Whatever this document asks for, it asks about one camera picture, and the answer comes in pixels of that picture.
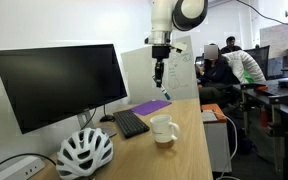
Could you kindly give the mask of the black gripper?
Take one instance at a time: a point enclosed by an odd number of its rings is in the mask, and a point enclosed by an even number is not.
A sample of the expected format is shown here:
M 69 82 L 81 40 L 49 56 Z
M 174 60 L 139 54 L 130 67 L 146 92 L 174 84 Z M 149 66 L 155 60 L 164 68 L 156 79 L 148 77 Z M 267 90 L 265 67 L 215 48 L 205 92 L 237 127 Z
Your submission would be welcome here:
M 161 87 L 162 85 L 162 78 L 164 73 L 164 62 L 163 59 L 167 59 L 170 54 L 170 47 L 169 46 L 153 46 L 152 47 L 152 57 L 155 58 L 157 61 L 155 64 L 155 80 L 156 86 Z

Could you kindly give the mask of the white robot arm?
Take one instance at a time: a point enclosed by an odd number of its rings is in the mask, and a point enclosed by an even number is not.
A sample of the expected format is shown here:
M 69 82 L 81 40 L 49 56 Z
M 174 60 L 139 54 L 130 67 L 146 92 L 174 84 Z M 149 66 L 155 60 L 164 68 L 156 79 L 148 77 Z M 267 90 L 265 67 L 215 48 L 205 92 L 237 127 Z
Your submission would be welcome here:
M 151 6 L 151 33 L 144 40 L 152 46 L 156 86 L 162 86 L 164 59 L 176 46 L 171 43 L 174 29 L 189 31 L 206 18 L 208 0 L 153 0 Z

